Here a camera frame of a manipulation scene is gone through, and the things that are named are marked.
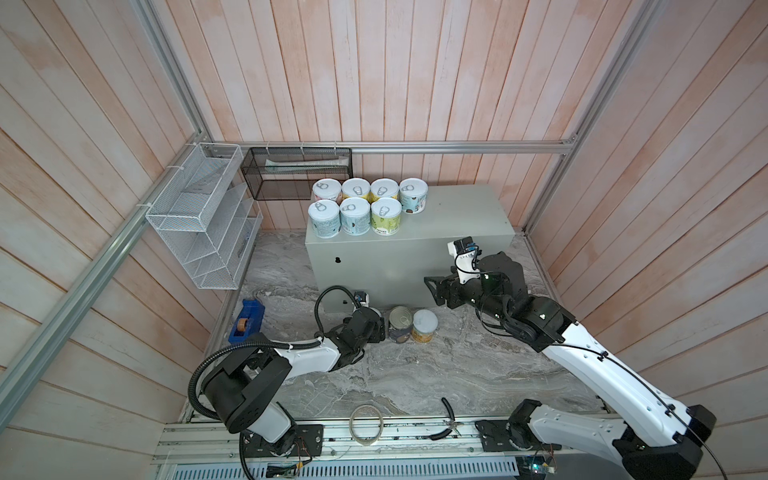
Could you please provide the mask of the teal labelled can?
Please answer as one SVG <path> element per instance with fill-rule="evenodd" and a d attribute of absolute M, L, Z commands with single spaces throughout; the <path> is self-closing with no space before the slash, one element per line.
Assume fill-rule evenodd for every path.
<path fill-rule="evenodd" d="M 308 214 L 310 226 L 318 238 L 333 238 L 340 233 L 340 207 L 335 201 L 315 201 L 308 207 Z"/>

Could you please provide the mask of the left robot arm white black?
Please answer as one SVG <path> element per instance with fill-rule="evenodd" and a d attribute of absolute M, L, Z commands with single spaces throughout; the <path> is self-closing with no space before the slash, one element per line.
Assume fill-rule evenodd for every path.
<path fill-rule="evenodd" d="M 320 307 L 334 291 L 346 295 L 352 311 L 326 329 Z M 295 420 L 274 400 L 284 382 L 351 366 L 362 360 L 367 345 L 384 341 L 388 334 L 387 321 L 369 306 L 368 296 L 340 285 L 319 294 L 313 315 L 317 333 L 309 341 L 277 342 L 255 333 L 204 359 L 188 383 L 193 410 L 221 422 L 232 434 L 258 436 L 283 454 L 297 436 Z"/>

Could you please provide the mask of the black mesh basket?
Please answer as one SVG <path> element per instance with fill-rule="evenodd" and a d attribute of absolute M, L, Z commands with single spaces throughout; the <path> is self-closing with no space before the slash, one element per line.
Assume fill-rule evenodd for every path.
<path fill-rule="evenodd" d="M 311 200 L 315 182 L 354 176 L 352 151 L 339 147 L 251 147 L 240 170 L 257 201 Z"/>

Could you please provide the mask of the horizontal aluminium wall rail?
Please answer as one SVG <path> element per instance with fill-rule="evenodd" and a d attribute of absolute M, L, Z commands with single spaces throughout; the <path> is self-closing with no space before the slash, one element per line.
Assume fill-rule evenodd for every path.
<path fill-rule="evenodd" d="M 567 154 L 575 146 L 568 140 L 500 141 L 262 141 L 213 142 L 213 145 L 238 145 L 242 149 L 349 149 L 353 154 Z"/>

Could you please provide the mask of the blue can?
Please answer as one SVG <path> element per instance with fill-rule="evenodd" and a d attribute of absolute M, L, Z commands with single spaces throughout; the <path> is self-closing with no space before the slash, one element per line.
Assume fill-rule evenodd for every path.
<path fill-rule="evenodd" d="M 370 230 L 370 204 L 361 197 L 350 197 L 340 205 L 342 230 L 351 236 L 361 236 Z"/>

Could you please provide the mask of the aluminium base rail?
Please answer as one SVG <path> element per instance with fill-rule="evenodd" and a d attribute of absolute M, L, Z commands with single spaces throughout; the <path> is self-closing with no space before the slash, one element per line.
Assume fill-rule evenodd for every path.
<path fill-rule="evenodd" d="M 460 436 L 429 440 L 446 428 L 446 420 L 321 420 L 320 436 L 284 456 L 259 446 L 241 455 L 237 435 L 212 422 L 171 424 L 151 464 L 159 479 L 553 479 L 564 477 L 567 461 L 577 453 L 568 447 L 487 451 L 472 416 L 458 417 Z"/>

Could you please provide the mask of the open-top dark metal can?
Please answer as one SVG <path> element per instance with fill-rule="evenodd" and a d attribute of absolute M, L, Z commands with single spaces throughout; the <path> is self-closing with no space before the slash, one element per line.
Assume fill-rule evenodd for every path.
<path fill-rule="evenodd" d="M 405 306 L 394 307 L 388 315 L 388 336 L 396 343 L 406 342 L 412 332 L 413 315 Z"/>

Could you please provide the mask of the yellow can back row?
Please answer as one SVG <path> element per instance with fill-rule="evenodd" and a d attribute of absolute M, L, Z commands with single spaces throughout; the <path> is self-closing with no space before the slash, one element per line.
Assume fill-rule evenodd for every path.
<path fill-rule="evenodd" d="M 430 310 L 422 309 L 413 314 L 411 337 L 420 343 L 430 342 L 438 328 L 439 320 Z"/>

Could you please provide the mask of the yellow labelled can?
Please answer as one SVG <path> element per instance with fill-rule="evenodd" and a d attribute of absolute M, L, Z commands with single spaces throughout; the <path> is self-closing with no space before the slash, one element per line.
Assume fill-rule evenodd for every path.
<path fill-rule="evenodd" d="M 342 198 L 362 198 L 371 202 L 371 184 L 363 178 L 349 178 L 342 183 Z"/>

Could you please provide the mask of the black pliers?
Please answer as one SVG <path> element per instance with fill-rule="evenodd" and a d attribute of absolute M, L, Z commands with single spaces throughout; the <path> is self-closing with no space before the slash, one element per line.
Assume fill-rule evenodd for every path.
<path fill-rule="evenodd" d="M 446 428 L 438 433 L 433 433 L 428 435 L 427 438 L 431 441 L 443 440 L 452 435 L 455 435 L 455 436 L 461 435 L 461 433 L 458 430 L 461 423 L 456 420 L 456 415 L 452 405 L 450 404 L 450 402 L 446 397 L 441 398 L 441 403 L 443 404 L 447 412 L 447 420 L 445 421 Z"/>

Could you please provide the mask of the left aluminium wall rail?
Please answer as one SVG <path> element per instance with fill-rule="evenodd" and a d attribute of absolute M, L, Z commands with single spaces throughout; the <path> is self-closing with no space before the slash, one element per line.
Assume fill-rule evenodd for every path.
<path fill-rule="evenodd" d="M 185 140 L 174 159 L 134 206 L 115 234 L 81 272 L 72 287 L 57 301 L 20 352 L 14 356 L 1 377 L 2 429 L 10 426 L 86 313 L 144 235 L 149 225 L 149 209 L 157 202 L 175 173 L 182 168 L 192 150 L 208 138 L 208 134 L 198 132 Z"/>

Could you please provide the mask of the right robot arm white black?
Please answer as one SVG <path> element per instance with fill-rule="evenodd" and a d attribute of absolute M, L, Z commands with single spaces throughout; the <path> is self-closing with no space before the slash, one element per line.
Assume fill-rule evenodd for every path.
<path fill-rule="evenodd" d="M 512 337 L 560 364 L 618 414 L 597 418 L 523 400 L 505 423 L 479 421 L 480 433 L 518 451 L 560 445 L 612 461 L 634 479 L 690 479 L 711 451 L 715 415 L 687 406 L 649 384 L 605 349 L 555 300 L 529 293 L 522 266 L 505 253 L 453 256 L 451 273 L 427 277 L 439 306 L 467 305 L 488 330 Z"/>

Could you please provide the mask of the pink labelled can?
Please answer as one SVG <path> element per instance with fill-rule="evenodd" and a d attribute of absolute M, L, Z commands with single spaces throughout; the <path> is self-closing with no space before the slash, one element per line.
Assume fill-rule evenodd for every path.
<path fill-rule="evenodd" d="M 342 201 L 342 184 L 332 178 L 317 180 L 312 186 L 312 195 L 315 201 L 329 200 L 339 204 Z"/>

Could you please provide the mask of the green can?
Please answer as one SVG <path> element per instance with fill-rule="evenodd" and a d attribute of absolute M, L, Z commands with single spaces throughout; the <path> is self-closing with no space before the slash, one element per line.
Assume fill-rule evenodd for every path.
<path fill-rule="evenodd" d="M 394 198 L 380 198 L 371 205 L 371 225 L 382 236 L 395 235 L 401 224 L 402 205 Z"/>

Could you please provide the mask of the blue tape dispenser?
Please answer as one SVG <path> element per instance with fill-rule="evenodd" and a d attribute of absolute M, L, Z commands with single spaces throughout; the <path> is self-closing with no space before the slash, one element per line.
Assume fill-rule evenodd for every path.
<path fill-rule="evenodd" d="M 259 333 L 264 313 L 265 307 L 259 300 L 243 300 L 242 308 L 230 331 L 228 342 L 230 344 L 239 344 L 249 336 Z"/>

